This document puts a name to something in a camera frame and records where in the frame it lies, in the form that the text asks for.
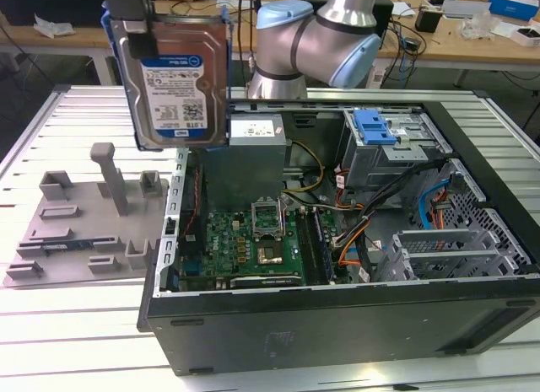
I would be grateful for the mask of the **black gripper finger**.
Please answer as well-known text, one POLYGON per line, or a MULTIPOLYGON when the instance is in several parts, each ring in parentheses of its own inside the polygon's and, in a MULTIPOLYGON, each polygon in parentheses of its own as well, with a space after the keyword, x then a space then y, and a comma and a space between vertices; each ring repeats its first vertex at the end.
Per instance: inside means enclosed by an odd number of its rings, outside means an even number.
POLYGON ((134 59, 155 58, 158 45, 153 32, 153 0, 140 0, 142 9, 133 21, 126 22, 129 51, 134 59))

